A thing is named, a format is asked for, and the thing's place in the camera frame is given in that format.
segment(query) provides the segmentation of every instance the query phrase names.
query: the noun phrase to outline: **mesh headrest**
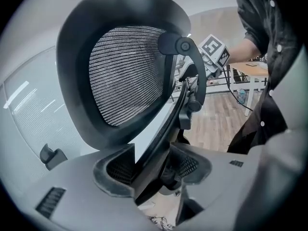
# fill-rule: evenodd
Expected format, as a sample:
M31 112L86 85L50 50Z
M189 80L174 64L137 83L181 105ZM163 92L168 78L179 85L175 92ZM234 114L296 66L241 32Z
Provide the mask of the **mesh headrest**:
M57 68L87 144L100 150L131 141L166 103L176 59L158 50L166 31L190 31L172 0L83 0L71 12L58 37Z

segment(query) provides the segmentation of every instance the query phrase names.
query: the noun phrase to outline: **vent grille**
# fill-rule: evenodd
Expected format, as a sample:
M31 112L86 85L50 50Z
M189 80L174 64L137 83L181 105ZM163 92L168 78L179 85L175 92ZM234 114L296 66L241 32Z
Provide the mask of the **vent grille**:
M135 166L134 150L127 150L112 160L106 167L107 173L115 180L130 185Z
M237 160L232 160L231 162L229 162L230 164L234 165L234 166L237 166L237 167L242 167L244 162L240 162L240 161L237 161Z
M94 46L90 85L109 125L132 119L162 95L165 56L157 44L163 32L147 26L117 27Z
M42 214L46 218L50 218L53 211L56 209L59 201L63 197L65 193L65 189L59 187L53 187L51 190L46 194L43 200L39 203L36 210Z
M197 169L197 167L198 162L190 156L187 156L179 166L178 175L180 178L184 178L190 173L193 173Z

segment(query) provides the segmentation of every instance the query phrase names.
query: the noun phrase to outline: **desk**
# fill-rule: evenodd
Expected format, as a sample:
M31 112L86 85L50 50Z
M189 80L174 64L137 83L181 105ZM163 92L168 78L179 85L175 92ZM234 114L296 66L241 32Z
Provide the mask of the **desk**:
M256 64L257 66L248 66L247 64ZM238 71L241 71L245 75L250 77L250 85L249 85L249 95L248 95L248 101L247 101L247 107L250 108L252 98L254 95L254 83L255 79L259 80L259 85L258 85L258 91L261 91L261 84L262 84L262 79L267 78L269 76L269 73L267 69L264 69L259 66L259 63L255 62L244 62L244 63L235 63L235 64L230 64L230 89L232 92L234 91L234 76L233 76L233 69L236 69ZM249 109L245 110L245 116L249 115Z

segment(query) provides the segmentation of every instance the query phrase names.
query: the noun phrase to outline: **human arm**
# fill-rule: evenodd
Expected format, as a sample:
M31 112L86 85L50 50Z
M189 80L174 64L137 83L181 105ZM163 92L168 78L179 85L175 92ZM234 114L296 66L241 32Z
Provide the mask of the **human arm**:
M238 45L229 49L228 64L248 61L261 55L257 46L249 39L243 39Z
M243 62L264 55L269 45L269 37L264 29L263 19L250 0L236 0L238 15L246 30L245 38L229 49L228 64Z

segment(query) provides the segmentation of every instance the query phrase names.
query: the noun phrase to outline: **black shirt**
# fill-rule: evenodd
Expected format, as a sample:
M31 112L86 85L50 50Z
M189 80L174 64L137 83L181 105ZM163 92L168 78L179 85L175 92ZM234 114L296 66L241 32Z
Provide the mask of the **black shirt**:
M275 0L237 0L238 14L262 55L268 53L269 81L259 103L229 146L228 152L247 153L271 136L287 129L279 108L271 98L297 57L302 43L285 21Z

